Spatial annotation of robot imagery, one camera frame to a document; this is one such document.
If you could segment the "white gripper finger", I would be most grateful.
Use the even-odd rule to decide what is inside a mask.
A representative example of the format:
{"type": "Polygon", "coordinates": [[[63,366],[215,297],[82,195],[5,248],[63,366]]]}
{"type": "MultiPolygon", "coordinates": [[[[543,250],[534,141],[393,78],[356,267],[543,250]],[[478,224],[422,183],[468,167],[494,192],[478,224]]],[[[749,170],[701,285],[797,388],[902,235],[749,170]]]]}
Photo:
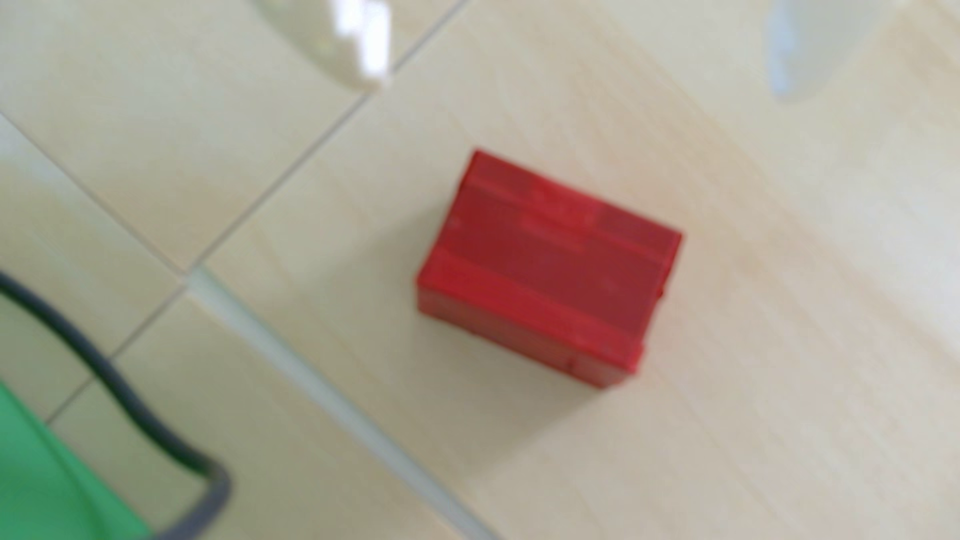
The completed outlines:
{"type": "Polygon", "coordinates": [[[771,1],[765,18],[765,69],[778,100],[819,92],[899,1],[771,1]]]}
{"type": "Polygon", "coordinates": [[[376,92],[391,78],[392,9],[386,1],[253,1],[287,42],[337,83],[376,92]]]}

